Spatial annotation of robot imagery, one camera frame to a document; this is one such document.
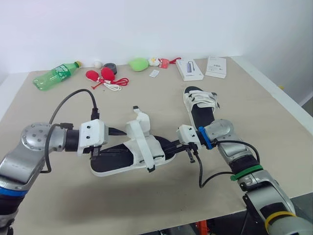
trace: white cardboard box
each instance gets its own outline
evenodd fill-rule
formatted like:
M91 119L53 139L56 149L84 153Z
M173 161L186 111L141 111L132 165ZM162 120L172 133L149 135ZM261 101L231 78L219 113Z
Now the white cardboard box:
M226 59L216 56L209 56L206 65L206 76L225 78L226 77Z
M184 81L203 80L203 74L193 59L177 60L176 66Z

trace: floor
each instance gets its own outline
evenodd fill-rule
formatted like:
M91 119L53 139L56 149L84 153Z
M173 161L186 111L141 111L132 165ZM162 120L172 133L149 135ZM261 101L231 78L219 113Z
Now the floor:
M308 112L308 114L310 114L313 117L313 97L306 102L302 108Z
M313 193L292 199L296 214L313 223ZM239 235L246 212L239 212L207 220L212 235ZM248 217L245 235L267 235L263 224L256 224ZM194 224L182 225L144 235L199 235Z

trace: red tag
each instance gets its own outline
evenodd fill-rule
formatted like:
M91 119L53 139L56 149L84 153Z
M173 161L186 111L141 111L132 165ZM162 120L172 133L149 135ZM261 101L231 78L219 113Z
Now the red tag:
M169 63L170 63L170 60L168 59L160 59L159 67L167 69Z

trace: beige tabletop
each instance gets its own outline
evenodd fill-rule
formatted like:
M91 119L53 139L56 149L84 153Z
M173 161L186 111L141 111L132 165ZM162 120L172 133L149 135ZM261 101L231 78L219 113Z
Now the beige tabletop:
M206 61L197 64L203 71ZM261 165L289 197L313 190L312 135L234 61L227 59L226 79L205 76L203 81L184 82L175 65L159 69L159 75L151 78L153 69L133 72L119 66L117 78L129 78L127 87L120 92L103 86L92 91L100 119L124 130L125 123L135 119L133 106L138 105L150 116L151 133L173 141L177 127L190 124L183 90L198 86L218 94L221 108L215 117L233 122L238 136L257 147ZM66 95L94 85L85 78L86 71L80 69L47 92L31 83L44 72L30 73L0 123L1 156L17 145L25 126L48 122ZM78 94L62 107L55 122L73 122L79 128L90 119L91 107L88 94ZM111 137L107 147L126 140ZM229 170L217 149L203 149L200 157L204 177ZM88 155L52 153L50 159L52 172L41 174L21 203L14 224L17 235L140 234L245 208L244 193L229 175L200 189L199 165L190 164L184 152L152 173L138 169L102 178L92 175Z

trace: blue clip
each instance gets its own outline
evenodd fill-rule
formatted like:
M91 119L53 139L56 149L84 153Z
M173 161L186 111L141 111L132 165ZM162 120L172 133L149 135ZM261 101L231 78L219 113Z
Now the blue clip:
M207 148L208 148L208 149L212 149L213 147L212 147L211 141L210 141L209 137L207 136L204 127L203 127L203 126L199 126L199 129L198 129L198 130L199 130L200 133L202 134L202 136L203 136L203 138L204 138L204 140L205 140L205 142L206 142Z
M11 197L21 197L25 196L28 191L16 191L16 190L11 190L11 189L6 189L6 188L1 188L0 187L0 194L11 196Z

